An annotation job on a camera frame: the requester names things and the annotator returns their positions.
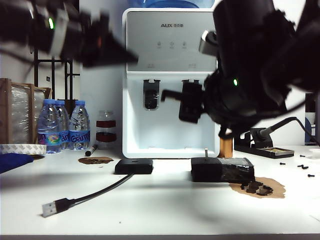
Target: usb plug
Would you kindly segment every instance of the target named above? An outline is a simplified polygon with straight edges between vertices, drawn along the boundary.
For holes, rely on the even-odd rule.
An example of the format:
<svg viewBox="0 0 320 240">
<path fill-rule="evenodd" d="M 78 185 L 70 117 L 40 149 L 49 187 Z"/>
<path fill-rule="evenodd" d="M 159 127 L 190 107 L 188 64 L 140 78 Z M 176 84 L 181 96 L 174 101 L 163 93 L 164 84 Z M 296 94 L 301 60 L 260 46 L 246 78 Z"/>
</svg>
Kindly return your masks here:
<svg viewBox="0 0 320 240">
<path fill-rule="evenodd" d="M 42 205 L 42 216 L 44 218 L 49 217 L 54 214 L 61 213 L 70 208 L 72 204 L 75 203 L 74 199 L 62 198 L 47 204 Z"/>
</svg>

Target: black rack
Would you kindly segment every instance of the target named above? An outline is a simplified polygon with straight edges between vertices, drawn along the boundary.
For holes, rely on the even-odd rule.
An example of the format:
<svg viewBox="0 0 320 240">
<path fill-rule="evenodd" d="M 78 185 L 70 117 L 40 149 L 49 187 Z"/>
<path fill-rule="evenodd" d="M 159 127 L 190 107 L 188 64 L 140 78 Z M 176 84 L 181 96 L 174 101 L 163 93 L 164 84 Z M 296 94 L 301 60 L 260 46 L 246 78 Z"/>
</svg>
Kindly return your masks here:
<svg viewBox="0 0 320 240">
<path fill-rule="evenodd" d="M 34 85 L 36 87 L 39 86 L 39 64 L 40 63 L 51 63 L 51 88 L 52 88 L 52 99 L 56 99 L 55 96 L 55 71 L 56 71 L 56 63 L 64 63 L 64 99 L 65 100 L 73 100 L 73 76 L 80 76 L 79 73 L 73 73 L 73 60 L 72 59 L 55 59 L 52 57 L 51 59 L 39 59 L 38 49 L 34 50 L 33 55 L 34 61 Z M 68 99 L 68 78 L 69 78 L 69 99 Z"/>
</svg>

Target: white tape roll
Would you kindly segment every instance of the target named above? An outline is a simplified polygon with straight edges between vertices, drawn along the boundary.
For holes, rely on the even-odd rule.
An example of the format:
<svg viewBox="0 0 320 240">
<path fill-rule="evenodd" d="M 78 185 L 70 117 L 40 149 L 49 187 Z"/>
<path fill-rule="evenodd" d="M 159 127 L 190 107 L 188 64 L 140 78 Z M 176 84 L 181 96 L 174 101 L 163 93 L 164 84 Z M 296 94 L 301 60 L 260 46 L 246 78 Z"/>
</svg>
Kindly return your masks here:
<svg viewBox="0 0 320 240">
<path fill-rule="evenodd" d="M 46 145 L 40 144 L 0 144 L 0 154 L 45 155 Z"/>
</svg>

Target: white desk surface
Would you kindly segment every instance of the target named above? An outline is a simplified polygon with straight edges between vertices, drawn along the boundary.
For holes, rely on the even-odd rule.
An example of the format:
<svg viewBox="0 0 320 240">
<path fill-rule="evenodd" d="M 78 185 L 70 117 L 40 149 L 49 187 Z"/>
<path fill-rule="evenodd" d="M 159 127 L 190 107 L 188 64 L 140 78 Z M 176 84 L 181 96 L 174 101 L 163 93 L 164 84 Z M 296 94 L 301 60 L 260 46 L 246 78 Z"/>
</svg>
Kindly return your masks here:
<svg viewBox="0 0 320 240">
<path fill-rule="evenodd" d="M 156 159 L 151 175 L 134 175 L 110 192 L 43 218 L 42 204 L 79 198 L 123 177 L 113 174 L 120 158 L 112 152 L 96 150 L 92 157 L 115 161 L 91 165 L 78 162 L 83 151 L 47 155 L 0 175 L 1 238 L 254 239 L 259 234 L 259 239 L 319 240 L 320 159 L 300 157 L 310 156 L 314 146 L 287 148 L 296 151 L 294 157 L 233 152 L 254 164 L 256 177 L 284 185 L 284 199 L 240 194 L 228 183 L 194 183 L 189 159 Z"/>
</svg>

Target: water bottle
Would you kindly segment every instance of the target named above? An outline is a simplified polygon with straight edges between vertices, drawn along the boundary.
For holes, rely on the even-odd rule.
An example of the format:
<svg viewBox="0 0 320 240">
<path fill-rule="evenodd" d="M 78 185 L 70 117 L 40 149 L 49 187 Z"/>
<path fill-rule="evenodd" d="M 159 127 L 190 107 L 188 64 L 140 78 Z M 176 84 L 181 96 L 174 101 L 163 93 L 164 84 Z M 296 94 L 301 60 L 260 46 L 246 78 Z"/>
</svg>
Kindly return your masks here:
<svg viewBox="0 0 320 240">
<path fill-rule="evenodd" d="M 55 108 L 58 111 L 60 120 L 61 120 L 61 146 L 62 149 L 67 149 L 69 146 L 69 124 L 70 119 L 68 112 L 65 108 L 65 101 L 63 100 L 56 100 L 55 101 Z"/>
<path fill-rule="evenodd" d="M 75 101 L 69 126 L 69 148 L 71 150 L 84 150 L 90 144 L 90 121 L 85 105 L 85 101 Z"/>
<path fill-rule="evenodd" d="M 38 123 L 38 144 L 46 145 L 47 154 L 61 152 L 61 120 L 54 99 L 44 99 Z"/>
</svg>

